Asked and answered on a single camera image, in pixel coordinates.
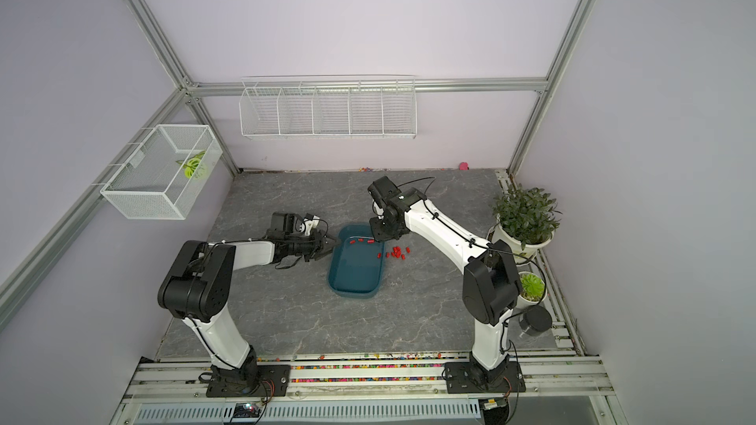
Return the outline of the teal plastic storage box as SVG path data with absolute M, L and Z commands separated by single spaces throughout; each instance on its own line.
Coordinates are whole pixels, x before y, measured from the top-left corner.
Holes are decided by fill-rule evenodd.
M 350 224 L 339 233 L 328 273 L 328 285 L 346 298 L 374 297 L 383 279 L 387 250 L 377 241 L 368 224 Z

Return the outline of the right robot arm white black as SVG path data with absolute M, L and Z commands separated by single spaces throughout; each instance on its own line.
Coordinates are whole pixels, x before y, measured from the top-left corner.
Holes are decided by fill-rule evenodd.
M 474 318 L 471 372 L 493 382 L 503 374 L 508 353 L 503 345 L 509 318 L 523 290 L 514 254 L 503 241 L 488 242 L 439 211 L 415 189 L 401 189 L 384 176 L 368 187 L 373 200 L 370 220 L 378 241 L 413 233 L 444 254 L 463 276 L 462 299 Z

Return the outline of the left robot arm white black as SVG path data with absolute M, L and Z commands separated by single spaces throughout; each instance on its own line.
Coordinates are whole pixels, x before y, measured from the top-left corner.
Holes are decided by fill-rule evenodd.
M 253 347 L 242 338 L 228 310 L 233 274 L 277 265 L 287 257 L 309 262 L 330 255 L 340 242 L 321 231 L 210 243 L 183 243 L 165 276 L 157 303 L 189 326 L 210 355 L 213 366 L 250 375 L 256 367 Z

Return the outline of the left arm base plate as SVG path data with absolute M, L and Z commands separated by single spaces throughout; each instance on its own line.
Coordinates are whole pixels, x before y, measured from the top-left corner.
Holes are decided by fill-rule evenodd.
M 228 370 L 211 367 L 206 397 L 284 397 L 289 387 L 291 366 L 283 363 L 257 364 Z

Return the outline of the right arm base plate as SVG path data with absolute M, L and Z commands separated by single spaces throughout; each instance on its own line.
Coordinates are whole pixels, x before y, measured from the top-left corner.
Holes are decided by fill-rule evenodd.
M 474 360 L 447 362 L 441 378 L 449 394 L 511 395 L 527 391 L 520 363 L 514 360 L 504 360 L 493 370 L 486 370 Z

